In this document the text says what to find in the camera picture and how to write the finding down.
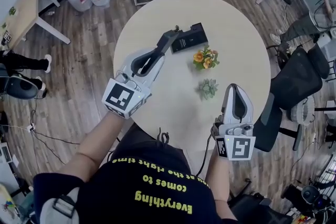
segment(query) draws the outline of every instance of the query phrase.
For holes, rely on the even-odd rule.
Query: black office chair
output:
[[[29,100],[38,93],[35,84],[20,76],[19,73],[9,76],[4,64],[0,63],[0,94],[8,94],[18,99]]]
[[[282,110],[290,110],[300,101],[318,92],[322,88],[322,79],[329,74],[328,62],[318,45],[308,53],[297,48],[280,73],[272,79],[270,94],[266,106],[254,125],[255,147],[269,152],[273,148],[278,133],[295,139],[293,150],[296,151],[302,137],[303,128],[296,131],[280,128]]]
[[[248,179],[237,197],[233,197],[228,205],[241,224],[291,224],[293,219],[290,216],[283,215],[269,207],[271,200],[264,198],[260,193],[254,195],[244,194],[244,191],[250,185]]]

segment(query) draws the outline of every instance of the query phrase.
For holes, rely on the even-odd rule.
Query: orange flower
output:
[[[196,62],[202,62],[203,61],[203,53],[198,52],[198,53],[194,54],[194,60]]]
[[[205,58],[203,66],[205,69],[208,69],[212,66],[212,59],[210,57]]]

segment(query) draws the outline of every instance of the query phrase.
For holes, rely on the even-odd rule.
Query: sneaker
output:
[[[46,54],[44,56],[44,59],[48,60],[48,63],[49,63],[47,70],[45,70],[45,73],[49,73],[50,70],[51,70],[51,60],[52,60],[51,55],[50,54]]]
[[[42,78],[40,76],[37,76],[35,79],[38,79],[42,82],[42,87],[40,91],[44,92],[46,90],[46,84],[42,81]]]
[[[277,35],[274,35],[274,34],[269,34],[269,37],[271,38],[271,40],[277,44],[277,45],[280,45],[281,44],[281,39],[279,36]]]
[[[279,29],[279,28],[276,30],[276,32],[277,32],[278,36],[280,36],[280,35],[282,35],[282,34],[284,33],[284,32],[283,32],[281,29]]]

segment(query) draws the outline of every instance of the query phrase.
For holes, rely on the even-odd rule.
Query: wooden floor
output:
[[[235,6],[255,25],[266,47],[273,45],[269,33],[274,33],[277,28],[286,29],[283,23],[285,5],[282,0],[264,0],[260,5],[256,5],[255,0],[224,1]],[[199,8],[206,8],[206,3]],[[133,0],[111,0],[108,9],[92,7],[79,13],[67,1],[63,1],[60,8],[51,9],[55,11],[54,15],[42,15],[45,21],[68,36],[71,43],[65,45],[35,26],[27,34],[27,41],[15,48],[15,52],[31,58],[43,58],[45,54],[51,54],[53,61],[50,74],[42,71],[24,72],[27,76],[42,77],[49,89],[47,98],[37,101],[5,98],[9,123],[28,126],[31,111],[37,104],[36,119],[34,117],[33,121],[36,122],[38,132],[76,143],[82,141],[85,134],[106,114],[101,97],[108,79],[113,76],[115,45],[122,28],[138,9]],[[293,4],[286,9],[287,19],[292,23],[306,12],[302,0],[293,0]],[[310,46],[311,42],[305,44],[306,48]],[[277,70],[273,58],[271,63],[272,74],[275,75]],[[326,86],[314,95],[317,106],[324,106],[326,100],[332,97],[334,96],[329,94]],[[243,187],[244,179],[249,177],[253,181],[253,190],[271,198],[275,210],[288,210],[290,203],[280,198],[282,190],[294,179],[307,183],[309,177],[318,174],[329,160],[327,147],[324,145],[319,149],[325,135],[325,120],[322,113],[316,114],[315,121],[305,128],[297,152],[292,151],[293,139],[279,134],[270,153],[255,150],[250,162],[234,162],[230,171],[233,192],[238,192]],[[284,120],[283,125],[290,126],[293,130],[296,128],[295,124],[287,120]],[[293,163],[312,142],[314,133],[317,134],[318,143],[307,149],[304,158],[290,174]],[[62,165],[43,143],[36,138],[33,140],[32,135],[24,130],[11,128],[6,138],[11,153],[20,161],[20,174],[29,182],[37,173],[56,171]],[[63,162],[69,161],[77,147],[42,136],[38,138],[45,141]],[[194,172],[200,167],[200,161],[201,159],[195,164],[193,160]]]

